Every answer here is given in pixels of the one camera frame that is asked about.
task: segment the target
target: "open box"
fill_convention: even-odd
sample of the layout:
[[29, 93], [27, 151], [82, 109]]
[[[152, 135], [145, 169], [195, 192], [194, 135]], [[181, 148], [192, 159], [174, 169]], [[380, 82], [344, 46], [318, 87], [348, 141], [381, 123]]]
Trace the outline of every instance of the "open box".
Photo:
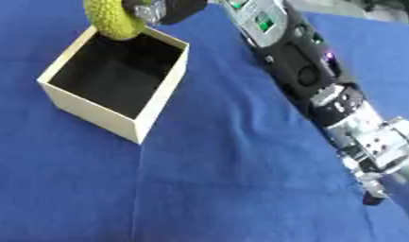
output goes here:
[[116, 42], [91, 26], [38, 81], [60, 109], [141, 144], [185, 74], [188, 51], [149, 27]]

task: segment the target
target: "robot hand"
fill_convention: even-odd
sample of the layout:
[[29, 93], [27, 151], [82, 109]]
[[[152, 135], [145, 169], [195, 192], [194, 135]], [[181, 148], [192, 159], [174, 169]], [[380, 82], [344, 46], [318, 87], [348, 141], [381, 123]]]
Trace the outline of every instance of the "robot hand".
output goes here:
[[[111, 25], [106, 26], [101, 25], [106, 21], [100, 14], [90, 18], [114, 39], [134, 37], [141, 21], [174, 24], [207, 4], [207, 0], [84, 1], [91, 9], [100, 9], [92, 2], [116, 3], [120, 21], [109, 18]], [[287, 1], [216, 2], [273, 81], [337, 150], [366, 191], [364, 204], [377, 205], [391, 197], [409, 215], [409, 189], [403, 189], [409, 188], [409, 121], [383, 120], [320, 34]], [[125, 14], [137, 19], [130, 23]], [[114, 34], [124, 27], [124, 35]]]
[[207, 0], [122, 0], [124, 9], [151, 24], [172, 25], [207, 6]]

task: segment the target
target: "yellow ball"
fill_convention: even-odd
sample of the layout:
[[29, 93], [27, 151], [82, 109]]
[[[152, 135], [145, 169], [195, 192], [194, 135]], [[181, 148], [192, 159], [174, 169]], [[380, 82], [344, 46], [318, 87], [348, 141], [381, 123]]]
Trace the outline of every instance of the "yellow ball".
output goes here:
[[84, 8], [91, 24], [113, 40], [136, 37], [145, 29], [145, 21], [125, 12], [122, 0], [84, 0]]

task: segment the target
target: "tablecloth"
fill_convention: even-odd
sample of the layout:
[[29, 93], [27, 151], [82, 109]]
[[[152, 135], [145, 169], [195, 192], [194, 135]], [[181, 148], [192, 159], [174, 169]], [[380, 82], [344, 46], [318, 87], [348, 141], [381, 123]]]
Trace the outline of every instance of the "tablecloth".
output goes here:
[[[409, 118], [409, 26], [307, 14], [379, 112]], [[161, 29], [188, 72], [144, 144], [57, 110], [35, 78], [81, 1], [0, 1], [0, 241], [409, 242], [210, 6]]]

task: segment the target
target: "blue fabric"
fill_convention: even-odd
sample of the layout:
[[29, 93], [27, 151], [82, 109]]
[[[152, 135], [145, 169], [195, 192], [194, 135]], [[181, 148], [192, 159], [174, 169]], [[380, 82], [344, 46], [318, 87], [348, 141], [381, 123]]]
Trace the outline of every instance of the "blue fabric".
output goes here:
[[[409, 118], [409, 26], [309, 14], [385, 117]], [[35, 78], [82, 32], [81, 1], [0, 1], [0, 241], [409, 242], [218, 7], [163, 31], [188, 73], [141, 149], [58, 111]]]

